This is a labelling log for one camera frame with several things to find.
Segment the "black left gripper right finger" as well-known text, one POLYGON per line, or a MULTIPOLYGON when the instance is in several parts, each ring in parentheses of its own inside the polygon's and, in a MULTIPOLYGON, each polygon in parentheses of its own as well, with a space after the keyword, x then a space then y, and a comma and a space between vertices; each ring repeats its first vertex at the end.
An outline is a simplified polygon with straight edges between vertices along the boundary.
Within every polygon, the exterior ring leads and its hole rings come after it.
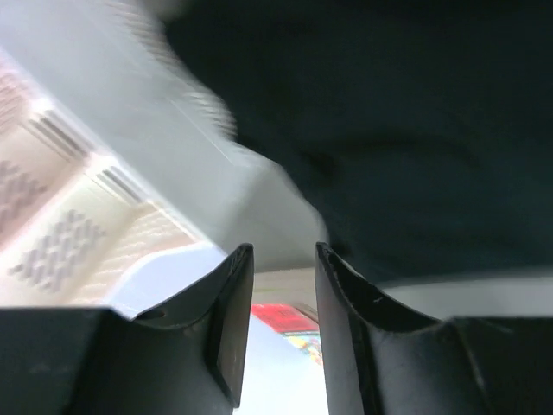
POLYGON ((332 414, 549 414, 552 321, 412 310, 315 247, 315 291, 332 414))

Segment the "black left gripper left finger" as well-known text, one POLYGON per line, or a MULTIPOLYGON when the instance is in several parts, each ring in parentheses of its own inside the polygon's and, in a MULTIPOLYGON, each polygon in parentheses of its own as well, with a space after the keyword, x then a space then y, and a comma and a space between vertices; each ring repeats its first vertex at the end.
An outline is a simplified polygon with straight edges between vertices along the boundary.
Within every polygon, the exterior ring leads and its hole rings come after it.
POLYGON ((253 282, 253 248, 243 244, 134 319, 99 307, 2 309, 2 413, 232 413, 253 282))

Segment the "black t-shirt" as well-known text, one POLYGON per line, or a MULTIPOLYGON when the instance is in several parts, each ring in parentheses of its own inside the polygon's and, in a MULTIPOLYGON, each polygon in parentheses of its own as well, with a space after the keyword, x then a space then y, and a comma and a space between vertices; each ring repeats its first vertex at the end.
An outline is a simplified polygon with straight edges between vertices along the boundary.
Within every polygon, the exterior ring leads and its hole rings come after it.
POLYGON ((163 28, 374 284, 551 266, 551 2, 193 1, 163 28))

